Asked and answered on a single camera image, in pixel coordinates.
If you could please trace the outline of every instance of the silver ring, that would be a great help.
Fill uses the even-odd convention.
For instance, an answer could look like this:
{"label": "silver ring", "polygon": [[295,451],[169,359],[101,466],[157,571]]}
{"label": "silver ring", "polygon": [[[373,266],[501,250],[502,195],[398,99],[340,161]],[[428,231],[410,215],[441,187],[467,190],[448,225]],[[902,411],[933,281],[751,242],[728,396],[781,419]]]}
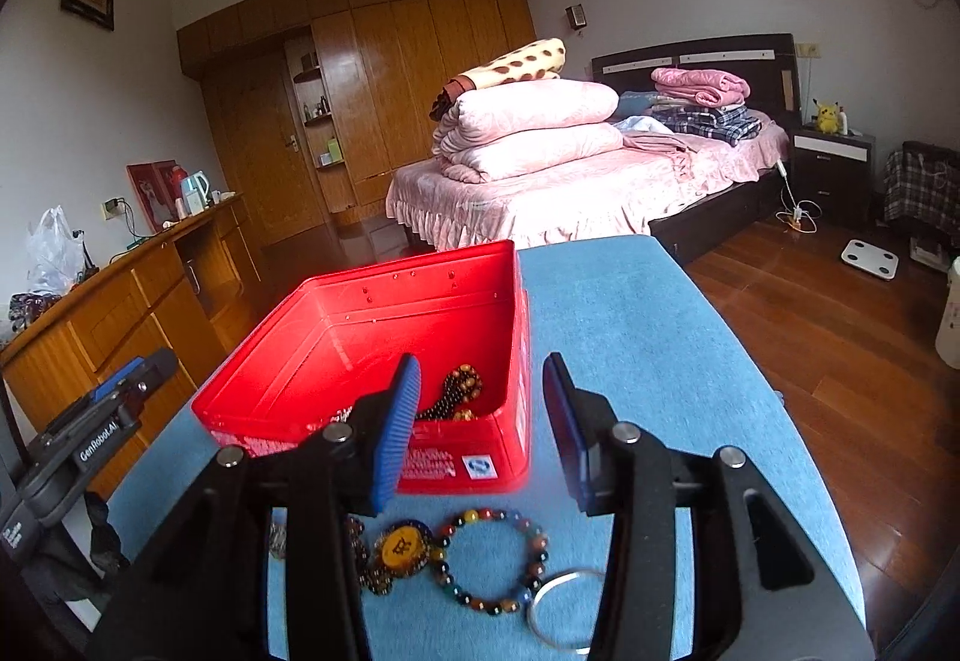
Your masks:
{"label": "silver ring", "polygon": [[571,645],[562,645],[559,642],[555,642],[554,640],[550,639],[550,637],[544,634],[541,631],[541,628],[536,624],[536,607],[539,605],[539,602],[541,602],[541,599],[544,596],[546,596],[557,586],[563,585],[565,582],[572,582],[577,578],[585,578],[586,576],[594,576],[594,578],[600,578],[602,580],[606,578],[607,575],[599,569],[570,569],[566,572],[560,572],[558,575],[552,576],[552,578],[541,585],[541,589],[536,591],[536,594],[534,594],[534,600],[530,602],[530,606],[527,607],[527,626],[530,626],[530,630],[534,632],[534,636],[549,648],[554,648],[554,650],[563,650],[564,653],[589,655],[590,645],[587,645],[585,648],[574,648]]}

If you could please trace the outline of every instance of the bed frame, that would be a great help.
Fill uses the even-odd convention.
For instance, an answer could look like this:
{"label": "bed frame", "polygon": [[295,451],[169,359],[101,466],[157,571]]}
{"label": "bed frame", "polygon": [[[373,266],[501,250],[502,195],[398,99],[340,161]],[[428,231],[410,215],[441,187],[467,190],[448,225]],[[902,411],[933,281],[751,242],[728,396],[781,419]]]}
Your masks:
{"label": "bed frame", "polygon": [[[735,35],[667,43],[592,60],[593,80],[616,89],[649,92],[654,68],[719,68],[750,82],[747,106],[789,132],[800,127],[800,79],[793,35]],[[705,255],[779,205],[784,183],[776,171],[760,181],[733,184],[672,217],[653,220],[650,232],[680,265]]]}

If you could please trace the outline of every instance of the pikachu plush toy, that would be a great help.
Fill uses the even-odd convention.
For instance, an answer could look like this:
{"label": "pikachu plush toy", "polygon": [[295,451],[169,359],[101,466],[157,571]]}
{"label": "pikachu plush toy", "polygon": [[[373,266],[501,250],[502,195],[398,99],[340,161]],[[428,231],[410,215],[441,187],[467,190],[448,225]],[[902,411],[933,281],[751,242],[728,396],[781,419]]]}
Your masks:
{"label": "pikachu plush toy", "polygon": [[840,103],[817,103],[817,130],[837,133],[840,131]]}

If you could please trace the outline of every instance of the metal bolt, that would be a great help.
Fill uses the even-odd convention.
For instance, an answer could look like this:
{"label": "metal bolt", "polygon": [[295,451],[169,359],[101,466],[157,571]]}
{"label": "metal bolt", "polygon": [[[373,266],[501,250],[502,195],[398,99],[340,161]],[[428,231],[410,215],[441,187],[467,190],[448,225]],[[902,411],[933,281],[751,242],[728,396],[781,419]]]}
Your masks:
{"label": "metal bolt", "polygon": [[739,469],[744,463],[747,462],[747,456],[743,454],[743,450],[740,448],[721,447],[720,460],[730,466],[731,469]]}
{"label": "metal bolt", "polygon": [[353,429],[346,423],[330,423],[323,429],[323,438],[328,442],[346,442],[353,435]]}
{"label": "metal bolt", "polygon": [[241,460],[244,459],[246,453],[242,447],[232,444],[227,445],[227,447],[222,448],[222,450],[217,453],[217,463],[224,467],[224,469],[232,469],[236,466]]}
{"label": "metal bolt", "polygon": [[611,428],[613,438],[624,444],[636,444],[643,433],[638,426],[632,423],[617,423]]}

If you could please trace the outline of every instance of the wall outlet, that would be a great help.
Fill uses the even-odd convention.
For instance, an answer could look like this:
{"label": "wall outlet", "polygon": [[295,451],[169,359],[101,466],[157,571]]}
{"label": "wall outlet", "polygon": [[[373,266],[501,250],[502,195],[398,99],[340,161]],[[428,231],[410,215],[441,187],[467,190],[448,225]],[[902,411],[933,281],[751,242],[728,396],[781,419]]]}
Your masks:
{"label": "wall outlet", "polygon": [[820,44],[819,43],[798,43],[797,56],[800,59],[819,59]]}
{"label": "wall outlet", "polygon": [[108,201],[102,202],[102,204],[100,204],[100,210],[103,212],[104,219],[106,220],[123,216],[123,207],[120,205],[119,198],[110,198]]}

